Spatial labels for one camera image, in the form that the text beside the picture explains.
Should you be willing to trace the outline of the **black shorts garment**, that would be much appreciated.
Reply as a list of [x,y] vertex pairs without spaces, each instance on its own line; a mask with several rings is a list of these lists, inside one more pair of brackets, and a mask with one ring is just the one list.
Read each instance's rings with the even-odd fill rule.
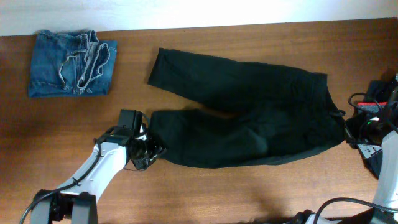
[[153,112],[163,158],[199,168],[280,165],[344,141],[343,112],[327,76],[301,68],[159,49],[149,85],[229,114]]

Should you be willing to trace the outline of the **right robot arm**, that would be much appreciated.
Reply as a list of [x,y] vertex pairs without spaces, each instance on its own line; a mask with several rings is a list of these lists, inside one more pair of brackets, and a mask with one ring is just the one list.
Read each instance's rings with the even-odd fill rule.
[[[333,99],[343,105],[354,92],[368,88],[371,80],[391,80],[397,69],[390,69],[382,75],[359,73],[333,74],[330,77],[330,89]],[[376,178],[366,171],[359,153],[349,149],[347,143],[333,147],[317,156],[302,159],[284,165],[284,183],[277,190],[285,190],[278,195],[278,202],[269,202],[268,219],[286,220],[299,210],[319,208],[328,199],[335,197],[353,197],[370,200],[376,193]],[[337,202],[326,208],[327,217],[345,217],[365,209],[364,205],[349,202]]]

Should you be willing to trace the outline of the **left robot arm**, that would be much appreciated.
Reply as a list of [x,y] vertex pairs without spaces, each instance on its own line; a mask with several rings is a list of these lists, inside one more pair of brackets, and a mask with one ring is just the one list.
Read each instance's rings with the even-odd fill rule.
[[22,214],[31,223],[97,223],[97,203],[114,176],[131,162],[145,171],[166,150],[163,141],[148,130],[149,118],[140,111],[122,109],[117,125],[94,140],[93,151],[81,167],[54,190],[38,191]]

